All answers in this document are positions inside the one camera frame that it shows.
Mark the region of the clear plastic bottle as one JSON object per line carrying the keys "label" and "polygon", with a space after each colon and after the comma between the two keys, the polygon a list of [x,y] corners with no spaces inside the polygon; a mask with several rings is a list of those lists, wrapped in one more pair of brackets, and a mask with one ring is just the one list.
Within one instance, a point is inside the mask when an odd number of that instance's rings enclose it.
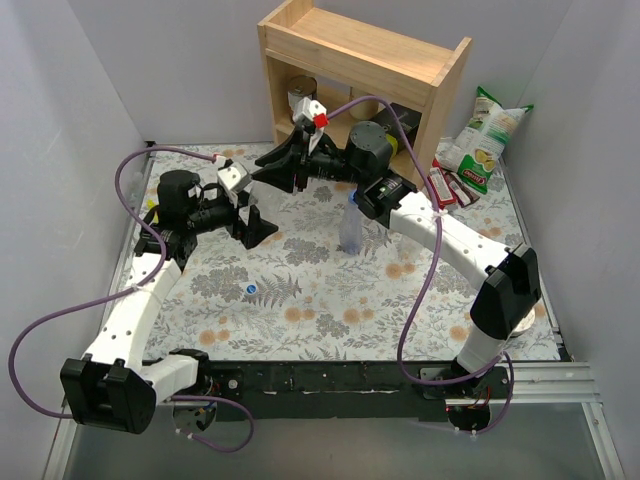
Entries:
{"label": "clear plastic bottle", "polygon": [[249,196],[249,205],[255,205],[261,218],[275,223],[284,200],[284,192],[269,184],[254,182]]}
{"label": "clear plastic bottle", "polygon": [[400,235],[396,242],[398,258],[404,263],[414,263],[421,255],[423,246],[406,235]]}

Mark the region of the blue tinted plastic bottle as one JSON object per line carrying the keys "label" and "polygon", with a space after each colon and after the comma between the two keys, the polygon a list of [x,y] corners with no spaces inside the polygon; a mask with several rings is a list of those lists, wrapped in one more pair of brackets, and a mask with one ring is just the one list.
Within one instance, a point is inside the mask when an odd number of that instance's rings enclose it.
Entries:
{"label": "blue tinted plastic bottle", "polygon": [[362,241],[361,212],[357,204],[351,204],[347,200],[339,228],[340,247],[349,255],[358,255],[362,248]]}

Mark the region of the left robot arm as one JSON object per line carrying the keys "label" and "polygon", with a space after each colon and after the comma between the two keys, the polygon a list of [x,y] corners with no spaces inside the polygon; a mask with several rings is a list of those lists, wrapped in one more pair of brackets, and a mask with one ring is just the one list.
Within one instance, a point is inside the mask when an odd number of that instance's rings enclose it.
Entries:
{"label": "left robot arm", "polygon": [[77,423],[140,434],[161,402],[175,394],[200,400],[211,392],[206,353],[177,349],[147,365],[144,349],[164,300],[197,247],[198,235],[224,229],[251,249],[277,231],[256,206],[241,218],[250,183],[248,171],[236,163],[222,167],[209,184],[186,170],[161,175],[158,203],[145,215],[134,248],[130,294],[115,302],[83,357],[66,360],[61,369]]}

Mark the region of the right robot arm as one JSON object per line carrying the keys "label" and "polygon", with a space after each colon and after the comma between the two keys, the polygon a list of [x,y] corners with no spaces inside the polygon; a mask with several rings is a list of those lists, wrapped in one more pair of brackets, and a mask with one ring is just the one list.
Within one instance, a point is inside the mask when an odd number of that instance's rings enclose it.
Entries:
{"label": "right robot arm", "polygon": [[533,315],[541,297],[536,252],[526,244],[509,248],[467,227],[392,171],[392,146],[369,121],[352,127],[338,148],[322,134],[297,126],[284,143],[256,162],[252,177],[284,192],[303,190],[309,179],[356,184],[355,203],[367,218],[404,235],[455,268],[476,289],[471,331],[464,346],[433,387],[454,385],[475,397],[489,384],[488,371],[503,358],[507,340]]}

